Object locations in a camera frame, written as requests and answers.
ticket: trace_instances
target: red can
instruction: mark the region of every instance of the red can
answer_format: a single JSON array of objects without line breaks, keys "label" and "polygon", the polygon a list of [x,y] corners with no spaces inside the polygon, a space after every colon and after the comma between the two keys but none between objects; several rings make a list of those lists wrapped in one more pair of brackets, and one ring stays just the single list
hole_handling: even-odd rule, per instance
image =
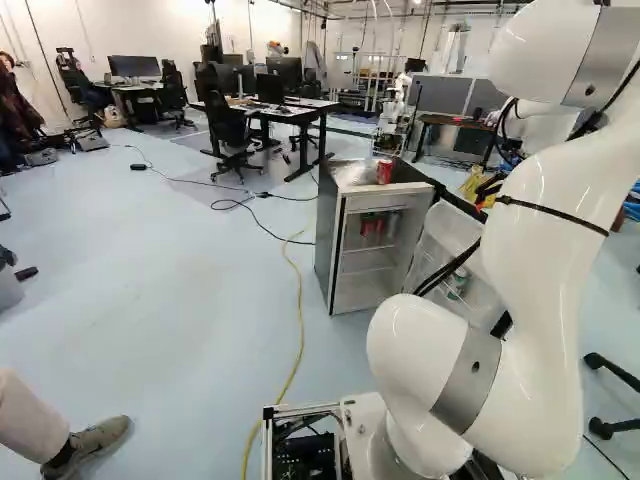
[{"label": "red can", "polygon": [[393,170],[393,160],[378,160],[379,185],[388,185],[391,183],[391,170]]}]

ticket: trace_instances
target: yellow cable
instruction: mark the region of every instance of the yellow cable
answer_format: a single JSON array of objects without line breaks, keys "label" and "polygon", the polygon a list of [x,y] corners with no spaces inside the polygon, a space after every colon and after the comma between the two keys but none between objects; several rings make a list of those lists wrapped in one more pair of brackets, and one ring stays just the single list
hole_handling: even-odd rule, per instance
[{"label": "yellow cable", "polygon": [[[293,382],[293,378],[296,376],[298,371],[298,367],[300,366],[300,362],[302,361],[302,354],[304,353],[304,318],[302,316],[302,274],[300,273],[300,269],[295,264],[293,260],[291,260],[287,256],[287,245],[291,240],[295,240],[304,232],[307,231],[308,225],[300,230],[295,235],[289,237],[286,242],[282,244],[282,256],[285,258],[287,263],[293,267],[296,271],[296,276],[298,277],[298,324],[300,325],[300,348],[298,349],[298,355],[296,356],[295,361],[293,362],[293,368],[289,373],[289,378],[287,378],[287,382],[284,384],[282,391],[278,395],[274,405],[278,405],[282,399],[284,398],[287,390],[291,386],[291,382]],[[258,420],[253,427],[251,428],[251,433],[249,434],[249,438],[247,439],[247,443],[244,447],[244,458],[242,460],[242,480],[247,480],[247,465],[249,464],[249,455],[251,454],[251,447],[253,446],[253,441],[256,438],[256,434],[260,429],[261,420]]]}]

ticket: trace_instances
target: shoe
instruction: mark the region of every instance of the shoe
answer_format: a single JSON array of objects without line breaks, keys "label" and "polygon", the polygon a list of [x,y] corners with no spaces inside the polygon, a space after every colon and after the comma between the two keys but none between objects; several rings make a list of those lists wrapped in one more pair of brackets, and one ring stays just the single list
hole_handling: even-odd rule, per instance
[{"label": "shoe", "polygon": [[126,415],[113,417],[86,430],[69,435],[69,443],[75,450],[64,465],[53,468],[46,463],[40,468],[44,480],[67,480],[78,467],[89,460],[117,448],[129,429],[131,419]]}]

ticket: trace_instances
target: black office chair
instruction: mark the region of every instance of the black office chair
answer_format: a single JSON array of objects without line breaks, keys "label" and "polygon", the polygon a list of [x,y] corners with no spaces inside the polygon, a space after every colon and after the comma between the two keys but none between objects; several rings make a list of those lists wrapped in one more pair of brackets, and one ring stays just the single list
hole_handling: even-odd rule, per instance
[{"label": "black office chair", "polygon": [[[617,366],[615,363],[607,360],[599,353],[590,353],[589,355],[586,355],[584,357],[584,363],[586,363],[592,370],[598,370],[599,368],[605,367],[636,392],[640,393],[640,380]],[[598,417],[593,417],[589,420],[589,431],[596,434],[603,440],[611,440],[614,433],[628,432],[631,430],[640,430],[640,418],[615,423],[603,422],[602,419]]]},{"label": "black office chair", "polygon": [[258,170],[260,175],[264,167],[250,165],[248,157],[252,153],[247,152],[251,144],[249,137],[249,117],[243,112],[233,110],[227,104],[227,100],[219,90],[211,90],[205,100],[209,128],[213,131],[215,139],[212,142],[221,141],[230,156],[223,155],[222,162],[218,162],[218,171],[211,174],[211,181],[215,182],[218,176],[231,170],[240,177],[240,183],[244,183],[244,176],[240,169]]},{"label": "black office chair", "polygon": [[[316,71],[314,68],[305,68],[304,69],[304,83],[300,87],[300,97],[302,98],[320,98],[322,96],[322,85],[318,81],[316,76]],[[309,143],[314,146],[314,148],[318,149],[318,143],[316,140],[320,140],[319,137],[315,135],[308,135]],[[297,145],[300,143],[300,135],[292,135],[289,137],[289,141],[291,142],[291,151],[295,152],[297,150]]]},{"label": "black office chair", "polygon": [[102,120],[98,113],[113,103],[111,95],[96,89],[82,70],[80,62],[73,56],[73,48],[56,48],[56,66],[65,88],[73,103],[83,105],[87,115],[73,121],[76,125],[89,123],[92,128],[100,129]]},{"label": "black office chair", "polygon": [[182,81],[182,73],[178,71],[173,60],[162,60],[162,84],[164,88],[158,91],[160,112],[173,118],[176,130],[180,130],[183,125],[197,128],[193,121],[185,118],[187,89]]}]

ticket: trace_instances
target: white pants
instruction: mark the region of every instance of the white pants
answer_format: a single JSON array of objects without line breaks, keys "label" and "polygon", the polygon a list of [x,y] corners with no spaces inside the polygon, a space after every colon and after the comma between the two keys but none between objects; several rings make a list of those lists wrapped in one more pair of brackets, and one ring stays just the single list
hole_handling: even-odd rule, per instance
[{"label": "white pants", "polygon": [[13,370],[0,368],[0,444],[43,464],[69,438],[69,425],[22,383]]}]

